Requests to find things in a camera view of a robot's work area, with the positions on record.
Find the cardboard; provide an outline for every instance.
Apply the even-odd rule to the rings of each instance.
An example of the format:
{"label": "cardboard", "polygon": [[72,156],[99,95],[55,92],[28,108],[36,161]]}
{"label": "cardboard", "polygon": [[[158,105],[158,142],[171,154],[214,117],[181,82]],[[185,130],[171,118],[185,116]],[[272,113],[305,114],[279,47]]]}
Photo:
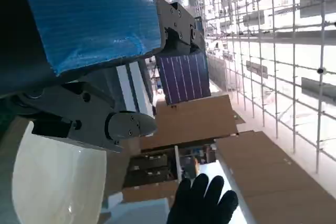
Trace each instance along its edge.
{"label": "cardboard", "polygon": [[157,105],[157,132],[140,139],[141,150],[238,132],[228,95],[202,98],[176,105]]}
{"label": "cardboard", "polygon": [[124,188],[122,190],[123,202],[137,202],[150,199],[167,198],[170,207],[174,203],[178,181],[166,181],[161,183]]}
{"label": "cardboard", "polygon": [[336,200],[263,132],[216,146],[257,223],[336,223]]}

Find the metal frame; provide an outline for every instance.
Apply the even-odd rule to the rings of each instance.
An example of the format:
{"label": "metal frame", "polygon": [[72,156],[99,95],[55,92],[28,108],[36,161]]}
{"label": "metal frame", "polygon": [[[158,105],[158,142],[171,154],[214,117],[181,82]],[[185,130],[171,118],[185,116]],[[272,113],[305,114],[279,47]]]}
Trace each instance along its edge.
{"label": "metal frame", "polygon": [[[326,11],[326,2],[325,0],[321,0],[321,17],[322,17],[322,22],[320,24],[308,24],[308,25],[297,25],[296,24],[296,11],[298,10],[298,4],[296,3],[296,0],[292,0],[292,3],[288,6],[286,6],[286,8],[284,8],[283,10],[286,9],[286,12],[291,12],[292,13],[292,26],[286,26],[286,27],[279,27],[276,26],[276,16],[277,16],[277,10],[281,9],[281,7],[275,7],[275,0],[270,0],[271,1],[271,8],[262,8],[261,6],[259,6],[259,3],[262,0],[256,0],[255,6],[256,6],[256,11],[259,13],[260,10],[271,10],[271,15],[268,15],[269,17],[272,18],[271,21],[271,27],[269,29],[264,29],[261,28],[260,26],[260,14],[258,15],[258,30],[256,31],[255,34],[252,34],[250,31],[250,27],[247,24],[247,30],[241,30],[239,24],[241,24],[243,22],[242,16],[243,15],[248,15],[249,10],[248,10],[248,6],[251,5],[253,2],[248,2],[247,0],[245,0],[245,4],[242,5],[242,1],[239,2],[239,4],[237,2],[232,1],[232,13],[231,14],[226,14],[226,15],[216,15],[215,14],[215,18],[210,18],[210,19],[205,19],[204,18],[204,25],[206,25],[207,22],[216,22],[216,20],[219,19],[223,19],[225,22],[227,21],[228,18],[230,18],[231,16],[235,16],[233,17],[233,23],[231,28],[236,27],[236,31],[232,32],[231,30],[227,30],[227,27],[225,27],[225,32],[221,33],[221,34],[214,34],[211,36],[208,36],[208,39],[215,39],[215,40],[222,40],[223,43],[226,43],[227,45],[230,45],[230,47],[227,48],[227,50],[224,50],[224,53],[226,54],[232,54],[235,57],[235,67],[232,68],[231,64],[229,61],[225,60],[225,58],[223,60],[225,60],[226,62],[228,62],[229,64],[227,65],[228,68],[228,73],[229,73],[229,78],[231,77],[232,73],[234,73],[235,76],[238,76],[238,78],[241,78],[243,80],[243,91],[241,91],[239,89],[239,87],[236,84],[236,92],[237,92],[237,101],[239,101],[239,96],[243,96],[244,99],[244,109],[246,110],[246,102],[245,100],[247,99],[248,101],[251,102],[251,107],[252,107],[252,116],[255,117],[255,106],[260,108],[263,114],[262,117],[262,122],[263,122],[263,126],[265,126],[265,114],[270,115],[272,118],[275,119],[275,136],[276,138],[279,137],[279,123],[281,123],[282,125],[284,125],[286,128],[288,128],[291,132],[292,132],[292,151],[295,154],[297,151],[297,136],[301,137],[302,139],[304,139],[305,141],[307,141],[310,145],[314,146],[316,148],[316,172],[319,172],[319,165],[320,165],[320,154],[323,153],[324,155],[326,155],[327,157],[331,158],[332,160],[336,161],[336,157],[331,155],[330,153],[328,153],[326,150],[323,150],[323,148],[321,148],[321,142],[325,141],[321,139],[321,118],[322,116],[325,116],[329,119],[335,120],[336,121],[336,116],[332,115],[331,113],[328,113],[326,111],[322,110],[322,96],[323,96],[323,75],[324,74],[336,74],[336,72],[332,72],[332,71],[327,71],[324,68],[323,65],[323,57],[324,57],[324,46],[325,45],[336,45],[334,42],[332,42],[329,38],[329,35],[332,35],[332,40],[334,40],[334,38],[336,38],[336,31],[332,30],[332,31],[326,31],[326,27],[327,26],[332,26],[334,25],[334,22],[332,21],[326,21],[325,20],[325,11]],[[304,30],[300,30],[300,29],[304,29],[304,28],[309,28],[309,27],[316,27],[317,29],[315,31],[312,32],[307,32]],[[320,64],[319,66],[316,67],[306,67],[306,66],[301,66],[299,64],[297,64],[297,59],[296,56],[298,54],[297,52],[297,44],[309,44],[310,41],[314,39],[315,42],[313,43],[314,45],[319,45],[321,46],[321,54],[320,54]],[[248,43],[248,54],[243,53],[242,52],[242,41],[245,43]],[[263,43],[270,43],[272,44],[272,50],[273,50],[273,58],[264,58],[263,53],[262,53],[262,45]],[[252,43],[254,44],[254,46],[256,47],[255,50],[257,51],[257,45],[259,45],[259,55],[251,55],[251,47],[252,47]],[[293,53],[293,59],[292,62],[287,63],[284,61],[279,60],[279,52],[277,52],[277,45],[278,44],[292,44],[292,53]],[[254,75],[252,74],[252,72],[250,71],[250,74],[246,74],[246,69],[244,69],[244,67],[246,67],[246,65],[243,63],[243,58],[246,57],[246,60],[249,58],[250,62],[252,62],[252,59],[259,59],[259,63],[260,63],[260,70],[261,70],[261,66],[263,65],[263,61],[269,61],[273,63],[273,67],[274,67],[274,73],[269,74],[268,76],[272,77],[274,79],[274,87],[269,87],[269,85],[267,83],[264,82],[264,77],[263,74],[261,74],[260,76],[260,81],[254,80]],[[237,70],[236,69],[236,64],[239,64],[239,60],[241,61],[240,65],[241,65],[241,70]],[[281,77],[278,76],[278,69],[279,65],[287,65],[290,66],[292,68],[292,80],[285,80]],[[298,94],[297,94],[297,90],[296,88],[302,88],[302,86],[300,84],[297,83],[297,71],[298,69],[306,69],[312,72],[312,74],[315,72],[319,73],[319,94],[318,94],[318,107],[315,107],[311,104],[306,104],[303,101],[300,101],[298,99]],[[246,86],[245,86],[245,81],[250,81],[251,84],[251,98],[249,97],[249,95],[247,95],[246,93]],[[292,85],[292,96],[285,94],[283,91],[279,90],[278,84],[280,83],[287,83]],[[254,83],[257,83],[258,85],[260,85],[261,88],[261,104],[259,104],[256,101],[255,98],[255,94],[254,94]],[[275,113],[274,111],[270,112],[267,110],[267,108],[265,107],[265,103],[264,103],[264,98],[263,98],[263,89],[269,89],[270,91],[274,92],[275,94]],[[288,125],[287,123],[285,123],[284,121],[282,121],[281,119],[281,113],[283,111],[279,111],[279,97],[282,98],[287,98],[290,99],[292,101],[291,105],[289,106],[289,108],[285,109],[285,111],[291,111],[291,114],[293,115],[293,119],[292,119],[292,123],[291,125]],[[316,142],[315,140],[312,140],[310,137],[309,139],[305,136],[303,136],[302,134],[300,134],[297,131],[297,126],[298,126],[298,122],[296,120],[296,114],[297,114],[297,104],[298,105],[303,105],[309,109],[311,109],[313,112],[317,113],[317,137],[316,137]]]}

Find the screw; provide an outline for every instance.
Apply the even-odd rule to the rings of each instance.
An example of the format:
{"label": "screw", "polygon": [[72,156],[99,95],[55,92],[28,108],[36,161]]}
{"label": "screw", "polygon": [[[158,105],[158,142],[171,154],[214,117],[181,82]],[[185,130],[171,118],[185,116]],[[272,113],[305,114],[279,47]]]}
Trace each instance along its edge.
{"label": "screw", "polygon": [[85,102],[89,102],[91,100],[91,95],[89,93],[84,93],[83,94],[83,100]]}
{"label": "screw", "polygon": [[73,123],[73,127],[76,131],[79,130],[80,128],[82,128],[82,122],[80,120],[75,120]]}
{"label": "screw", "polygon": [[319,73],[319,74],[324,73],[324,69],[323,69],[323,68],[319,68],[319,69],[317,70],[317,73]]}
{"label": "screw", "polygon": [[194,29],[191,29],[191,38],[192,38],[192,39],[195,38],[195,31],[194,31]]}
{"label": "screw", "polygon": [[44,93],[43,89],[33,90],[33,91],[28,92],[28,93],[25,93],[25,96],[29,99],[38,99],[43,95],[43,93]]}

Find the gloved hand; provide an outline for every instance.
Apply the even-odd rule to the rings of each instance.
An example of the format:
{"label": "gloved hand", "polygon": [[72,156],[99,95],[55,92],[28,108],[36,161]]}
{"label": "gloved hand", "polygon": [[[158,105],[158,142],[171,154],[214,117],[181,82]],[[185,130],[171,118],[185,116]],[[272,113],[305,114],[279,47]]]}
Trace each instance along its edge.
{"label": "gloved hand", "polygon": [[167,224],[228,224],[238,206],[234,191],[227,191],[219,200],[224,180],[216,176],[205,194],[209,179],[205,174],[196,177],[192,188],[189,179],[184,179],[176,192],[174,205]]}

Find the bolt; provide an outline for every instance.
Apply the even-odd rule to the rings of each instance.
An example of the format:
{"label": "bolt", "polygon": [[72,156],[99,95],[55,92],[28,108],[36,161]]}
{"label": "bolt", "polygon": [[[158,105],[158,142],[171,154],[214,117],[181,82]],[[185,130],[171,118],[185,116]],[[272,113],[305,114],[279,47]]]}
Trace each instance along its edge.
{"label": "bolt", "polygon": [[324,68],[319,68],[319,69],[317,70],[317,73],[319,73],[319,74],[324,73]]}
{"label": "bolt", "polygon": [[33,90],[33,91],[25,93],[25,96],[29,99],[38,99],[43,95],[43,93],[44,93],[43,89]]}
{"label": "bolt", "polygon": [[82,122],[80,120],[75,120],[73,123],[73,127],[76,131],[79,130],[80,128],[82,128]]}
{"label": "bolt", "polygon": [[89,93],[84,93],[83,94],[83,100],[85,102],[89,102],[91,100],[91,95]]}

